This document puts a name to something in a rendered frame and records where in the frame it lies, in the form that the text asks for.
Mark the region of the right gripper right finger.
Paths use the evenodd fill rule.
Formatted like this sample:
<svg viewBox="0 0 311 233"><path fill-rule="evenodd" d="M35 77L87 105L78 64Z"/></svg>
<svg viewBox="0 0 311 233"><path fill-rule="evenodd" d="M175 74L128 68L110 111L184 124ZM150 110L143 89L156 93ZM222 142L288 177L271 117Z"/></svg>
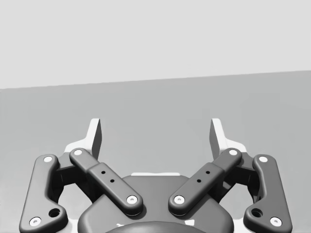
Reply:
<svg viewBox="0 0 311 233"><path fill-rule="evenodd" d="M188 214L210 195L220 201L236 185L245 185L252 197L242 218L254 233L290 233L292 220L276 159L267 154L251 157L246 147L225 136L221 120L213 118L209 142L213 161L203 165L168 200L175 216Z"/></svg>

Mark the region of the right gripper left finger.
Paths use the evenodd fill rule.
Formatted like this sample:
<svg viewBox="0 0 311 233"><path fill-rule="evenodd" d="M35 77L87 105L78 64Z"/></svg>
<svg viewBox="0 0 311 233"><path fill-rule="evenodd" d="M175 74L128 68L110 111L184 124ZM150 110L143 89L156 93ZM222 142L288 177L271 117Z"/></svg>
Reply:
<svg viewBox="0 0 311 233"><path fill-rule="evenodd" d="M127 216L142 212L141 195L107 164L98 161L101 143L101 121L93 118L85 138L68 144L61 157L53 154L37 157L19 222L21 233L63 230L69 218L58 202L64 187L73 183L92 202L104 194Z"/></svg>

